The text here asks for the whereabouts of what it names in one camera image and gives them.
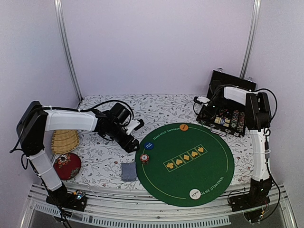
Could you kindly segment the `right aluminium frame post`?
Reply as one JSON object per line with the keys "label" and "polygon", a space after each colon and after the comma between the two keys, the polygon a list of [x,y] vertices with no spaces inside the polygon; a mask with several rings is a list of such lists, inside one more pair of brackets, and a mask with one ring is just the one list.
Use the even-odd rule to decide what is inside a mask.
{"label": "right aluminium frame post", "polygon": [[254,0],[247,45],[246,45],[245,55],[239,75],[239,78],[241,79],[245,79],[247,68],[249,66],[250,56],[254,45],[255,35],[259,21],[260,8],[261,8],[261,0]]}

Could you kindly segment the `white dealer button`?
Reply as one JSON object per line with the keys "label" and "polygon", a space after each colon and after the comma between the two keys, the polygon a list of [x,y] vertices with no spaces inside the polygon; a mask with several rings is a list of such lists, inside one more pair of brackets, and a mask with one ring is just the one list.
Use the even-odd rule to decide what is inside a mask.
{"label": "white dealer button", "polygon": [[191,189],[189,192],[189,196],[192,200],[198,200],[201,198],[202,193],[199,189]]}

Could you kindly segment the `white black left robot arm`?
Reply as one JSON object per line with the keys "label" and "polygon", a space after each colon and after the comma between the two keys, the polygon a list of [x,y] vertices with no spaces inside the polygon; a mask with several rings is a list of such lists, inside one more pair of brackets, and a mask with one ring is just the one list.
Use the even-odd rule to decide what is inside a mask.
{"label": "white black left robot arm", "polygon": [[123,101],[113,100],[110,110],[99,111],[97,104],[88,109],[43,106],[30,103],[16,127],[18,140],[10,153],[21,151],[48,192],[47,202],[59,208],[86,204],[86,197],[69,193],[45,153],[44,134],[55,130],[84,130],[115,141],[127,153],[136,152],[140,143],[131,133],[144,125],[136,120],[132,108]]}

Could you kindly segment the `orange blind button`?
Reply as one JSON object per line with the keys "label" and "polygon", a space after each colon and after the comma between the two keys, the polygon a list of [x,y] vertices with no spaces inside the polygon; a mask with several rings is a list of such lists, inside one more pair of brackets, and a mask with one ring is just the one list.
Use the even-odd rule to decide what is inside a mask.
{"label": "orange blind button", "polygon": [[187,124],[183,123],[179,126],[179,128],[180,128],[181,131],[185,132],[189,129],[189,126]]}

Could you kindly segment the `aluminium frame post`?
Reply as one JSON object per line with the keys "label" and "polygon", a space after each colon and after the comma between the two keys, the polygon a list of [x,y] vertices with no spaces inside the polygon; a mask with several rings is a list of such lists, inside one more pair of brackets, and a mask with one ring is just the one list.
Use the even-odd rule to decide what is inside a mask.
{"label": "aluminium frame post", "polygon": [[241,79],[245,79],[247,68],[249,66],[250,56],[254,45],[255,35],[259,21],[260,8],[261,8],[261,0],[254,0],[247,45],[246,45],[245,55],[239,75],[239,78]]}
{"label": "aluminium frame post", "polygon": [[76,97],[79,102],[83,100],[83,96],[81,93],[80,85],[76,76],[76,70],[74,67],[74,63],[72,60],[72,55],[69,47],[68,37],[67,37],[67,30],[64,20],[64,13],[63,13],[63,7],[62,7],[62,1],[61,0],[54,0],[55,5],[55,13],[57,17],[57,23],[59,28],[59,34],[62,41],[62,46],[65,54],[65,59],[67,63],[67,68],[70,74],[72,86],[74,88],[74,91],[76,93]]}

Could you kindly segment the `blue playing card deck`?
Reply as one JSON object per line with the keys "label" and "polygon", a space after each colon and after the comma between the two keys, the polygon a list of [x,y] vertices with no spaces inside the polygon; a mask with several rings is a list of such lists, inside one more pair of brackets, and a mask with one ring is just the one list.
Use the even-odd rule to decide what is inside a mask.
{"label": "blue playing card deck", "polygon": [[122,181],[124,182],[136,181],[137,179],[136,162],[122,163],[121,171],[122,171]]}

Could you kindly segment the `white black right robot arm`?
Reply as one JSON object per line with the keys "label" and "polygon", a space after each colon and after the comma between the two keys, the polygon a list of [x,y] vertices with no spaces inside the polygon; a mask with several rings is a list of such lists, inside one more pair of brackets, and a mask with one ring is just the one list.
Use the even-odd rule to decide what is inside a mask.
{"label": "white black right robot arm", "polygon": [[269,191],[276,185],[270,172],[269,136],[270,123],[274,117],[270,111],[267,95],[268,89],[241,88],[237,85],[218,85],[212,97],[203,103],[197,115],[197,121],[210,128],[222,106],[229,106],[231,102],[239,103],[244,108],[244,125],[249,130],[253,146],[254,169],[250,180],[248,194],[228,197],[228,204],[233,212],[255,208],[270,203]]}

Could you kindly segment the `woven bamboo basket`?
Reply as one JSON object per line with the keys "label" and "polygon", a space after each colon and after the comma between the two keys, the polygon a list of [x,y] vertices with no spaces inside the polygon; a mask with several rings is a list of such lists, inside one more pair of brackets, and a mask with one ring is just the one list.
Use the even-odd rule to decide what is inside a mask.
{"label": "woven bamboo basket", "polygon": [[53,132],[51,149],[54,154],[62,155],[72,152],[78,145],[77,130],[55,130]]}

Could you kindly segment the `red floral round cushion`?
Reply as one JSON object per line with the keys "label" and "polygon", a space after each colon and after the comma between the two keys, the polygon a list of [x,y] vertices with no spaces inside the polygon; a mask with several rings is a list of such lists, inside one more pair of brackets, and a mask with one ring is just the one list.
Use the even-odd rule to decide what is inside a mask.
{"label": "red floral round cushion", "polygon": [[74,178],[80,171],[81,160],[74,153],[60,155],[53,165],[56,173],[62,181]]}

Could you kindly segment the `black poker chip case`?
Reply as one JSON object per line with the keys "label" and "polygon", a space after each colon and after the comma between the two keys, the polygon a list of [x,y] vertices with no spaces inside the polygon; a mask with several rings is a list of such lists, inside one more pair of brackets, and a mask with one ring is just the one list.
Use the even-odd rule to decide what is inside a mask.
{"label": "black poker chip case", "polygon": [[223,86],[236,86],[237,88],[252,90],[256,89],[256,83],[232,76],[220,71],[212,72],[209,83],[207,98],[211,101],[214,99],[224,99],[226,102],[226,112],[219,116],[217,115],[213,121],[202,118],[203,108],[208,105],[202,104],[202,108],[197,115],[196,121],[199,124],[210,127],[218,134],[231,134],[236,137],[245,135],[245,106],[233,100],[224,98]]}

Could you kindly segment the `left aluminium frame post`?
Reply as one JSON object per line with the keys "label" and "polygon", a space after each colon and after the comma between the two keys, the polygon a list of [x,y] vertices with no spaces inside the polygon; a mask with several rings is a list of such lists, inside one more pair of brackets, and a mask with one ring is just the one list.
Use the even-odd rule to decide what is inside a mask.
{"label": "left aluminium frame post", "polygon": [[57,23],[59,28],[59,34],[62,41],[62,46],[65,54],[65,59],[67,63],[67,68],[70,74],[72,86],[74,88],[74,91],[76,93],[76,97],[79,102],[83,100],[83,96],[81,93],[80,85],[76,76],[76,70],[74,67],[74,63],[72,60],[72,55],[69,47],[68,37],[67,37],[67,30],[64,20],[64,13],[63,13],[63,7],[62,7],[62,1],[61,0],[54,0],[55,5],[55,13],[57,17]]}

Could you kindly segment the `round green poker mat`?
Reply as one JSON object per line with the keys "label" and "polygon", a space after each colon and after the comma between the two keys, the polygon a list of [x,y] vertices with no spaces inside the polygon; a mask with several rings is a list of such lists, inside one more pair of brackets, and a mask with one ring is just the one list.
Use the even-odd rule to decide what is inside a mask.
{"label": "round green poker mat", "polygon": [[[135,154],[139,182],[156,199],[174,206],[194,207],[207,204],[223,194],[234,176],[234,158],[227,143],[201,125],[171,123],[148,133]],[[145,150],[146,142],[154,143]],[[141,164],[140,155],[147,154],[149,163]],[[191,189],[202,196],[193,200]]]}

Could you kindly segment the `blue blind button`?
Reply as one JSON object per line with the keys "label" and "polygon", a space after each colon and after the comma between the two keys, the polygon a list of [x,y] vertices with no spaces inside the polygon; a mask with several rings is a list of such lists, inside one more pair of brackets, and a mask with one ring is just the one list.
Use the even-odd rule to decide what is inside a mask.
{"label": "blue blind button", "polygon": [[152,142],[146,142],[144,144],[144,149],[145,150],[152,150],[153,148],[154,148],[154,143],[152,143]]}

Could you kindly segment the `floral white table cloth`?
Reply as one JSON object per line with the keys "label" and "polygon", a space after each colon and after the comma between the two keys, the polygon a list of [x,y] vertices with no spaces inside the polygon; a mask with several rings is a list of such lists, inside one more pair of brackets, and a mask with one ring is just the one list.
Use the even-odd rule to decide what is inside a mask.
{"label": "floral white table cloth", "polygon": [[[177,122],[196,123],[200,105],[192,95],[100,95],[87,96],[81,109],[95,108],[111,118],[123,111],[123,124],[142,119],[144,126],[132,134],[142,140],[158,127]],[[243,137],[227,135],[223,140],[230,147],[235,163],[232,185],[250,181],[255,165],[253,143],[249,131]],[[53,134],[52,151],[55,170],[64,182],[129,190],[142,190],[134,171],[123,167],[131,165],[134,153],[127,153],[109,137],[101,138],[90,131],[57,131]]]}

